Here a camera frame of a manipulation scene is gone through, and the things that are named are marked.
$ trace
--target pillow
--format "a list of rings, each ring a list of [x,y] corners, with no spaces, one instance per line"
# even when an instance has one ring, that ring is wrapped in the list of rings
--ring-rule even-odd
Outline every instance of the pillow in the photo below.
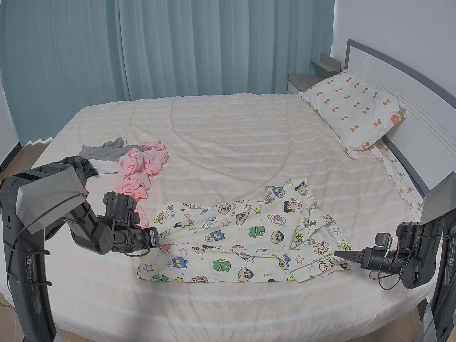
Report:
[[[342,148],[357,159],[357,150],[369,148],[405,118],[399,100],[384,89],[342,71],[309,88],[302,98],[339,138]]]

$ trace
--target pink fabric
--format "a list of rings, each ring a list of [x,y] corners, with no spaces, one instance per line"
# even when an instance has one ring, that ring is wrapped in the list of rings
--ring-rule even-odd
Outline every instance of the pink fabric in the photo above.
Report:
[[[147,151],[149,150],[154,150],[158,153],[158,157],[160,158],[160,162],[162,164],[166,163],[168,161],[168,150],[166,147],[162,144],[162,141],[159,140],[157,142],[149,142],[146,143],[145,145],[141,145],[141,147],[145,148]]]
[[[149,176],[154,176],[162,171],[162,164],[168,161],[168,151],[162,141],[142,145],[146,149],[140,152],[137,149],[129,151],[119,158],[120,184],[116,192],[134,197],[137,201],[147,199],[147,190],[151,188]],[[149,226],[144,210],[136,205],[135,211],[140,216],[141,228]]]

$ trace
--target curtain fold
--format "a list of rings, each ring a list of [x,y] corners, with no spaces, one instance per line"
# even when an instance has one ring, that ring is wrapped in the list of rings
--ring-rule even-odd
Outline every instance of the curtain fold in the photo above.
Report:
[[[334,0],[2,0],[0,69],[22,143],[119,100],[285,93],[329,54]]]

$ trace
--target star print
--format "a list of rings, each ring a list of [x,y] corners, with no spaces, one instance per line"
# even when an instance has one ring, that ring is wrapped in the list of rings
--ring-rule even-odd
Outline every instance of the star print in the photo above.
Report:
[[[302,265],[302,261],[304,261],[304,259],[302,257],[300,257],[300,255],[298,255],[298,257],[296,257],[294,260],[296,261],[297,265],[299,265],[299,264]]]
[[[146,272],[153,271],[152,265],[145,265],[145,267],[143,267],[143,270]]]

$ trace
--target bed sheet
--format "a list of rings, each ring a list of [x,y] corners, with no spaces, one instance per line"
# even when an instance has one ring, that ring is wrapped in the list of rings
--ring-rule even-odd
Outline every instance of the bed sheet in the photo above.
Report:
[[[170,157],[141,200],[149,220],[159,202],[217,204],[257,198],[268,184],[309,178],[319,207],[341,225],[353,249],[395,234],[412,220],[384,166],[370,151],[350,158],[298,95],[235,94],[117,102],[86,107],[55,137],[36,165],[76,155],[118,136],[130,144],[160,138]],[[88,201],[118,175],[88,179]],[[345,341],[412,310],[434,287],[383,291],[355,266],[303,283],[153,283],[122,254],[78,248],[67,226],[46,248],[49,295],[59,326],[98,341]],[[389,286],[392,280],[386,279]],[[7,294],[4,271],[0,287]]]

